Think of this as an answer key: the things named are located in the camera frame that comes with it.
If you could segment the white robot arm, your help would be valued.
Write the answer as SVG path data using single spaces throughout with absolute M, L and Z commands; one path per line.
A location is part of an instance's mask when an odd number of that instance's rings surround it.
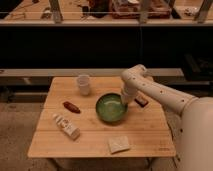
M 138 64 L 121 74 L 121 99 L 131 103 L 142 92 L 182 118 L 178 171 L 213 171 L 213 97 L 196 97 L 145 78 Z

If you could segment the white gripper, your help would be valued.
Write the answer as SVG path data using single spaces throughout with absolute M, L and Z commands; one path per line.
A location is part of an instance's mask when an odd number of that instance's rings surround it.
M 132 102 L 137 95 L 137 90 L 135 88 L 124 85 L 121 89 L 121 101 L 124 105 Z

